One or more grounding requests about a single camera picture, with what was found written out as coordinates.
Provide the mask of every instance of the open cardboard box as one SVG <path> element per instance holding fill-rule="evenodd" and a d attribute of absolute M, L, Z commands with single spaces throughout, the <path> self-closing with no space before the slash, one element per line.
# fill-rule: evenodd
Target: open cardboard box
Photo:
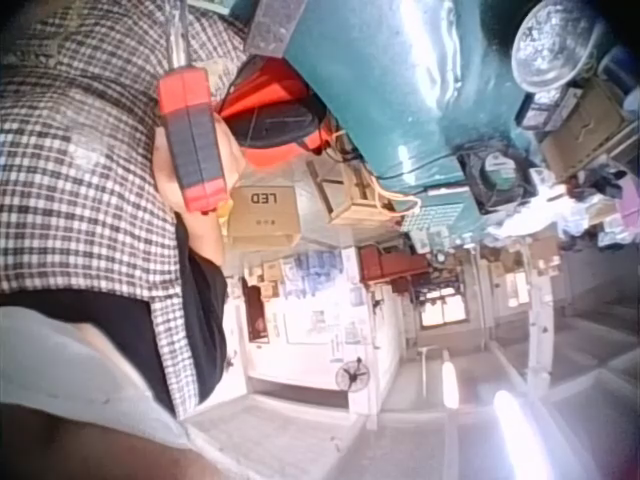
<path fill-rule="evenodd" d="M 300 240 L 294 187 L 237 187 L 231 191 L 227 242 L 231 248 L 259 251 L 293 247 Z"/>

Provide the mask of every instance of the plaid apron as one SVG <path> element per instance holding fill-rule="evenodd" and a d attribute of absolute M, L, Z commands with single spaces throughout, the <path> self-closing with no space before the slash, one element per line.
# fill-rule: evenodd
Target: plaid apron
<path fill-rule="evenodd" d="M 151 174 L 163 0 L 86 0 L 2 59 L 0 293 L 78 289 L 147 301 L 179 418 L 198 404 L 172 212 Z M 233 27 L 190 10 L 219 98 L 244 61 Z"/>

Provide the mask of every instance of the person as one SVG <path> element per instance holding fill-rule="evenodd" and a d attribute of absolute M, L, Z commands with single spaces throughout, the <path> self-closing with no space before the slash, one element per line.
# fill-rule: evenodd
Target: person
<path fill-rule="evenodd" d="M 216 478 L 182 420 L 226 361 L 224 249 L 158 127 L 164 2 L 67 3 L 2 55 L 2 478 Z M 191 10 L 189 35 L 220 99 L 242 32 Z M 245 161 L 212 115 L 230 189 Z"/>

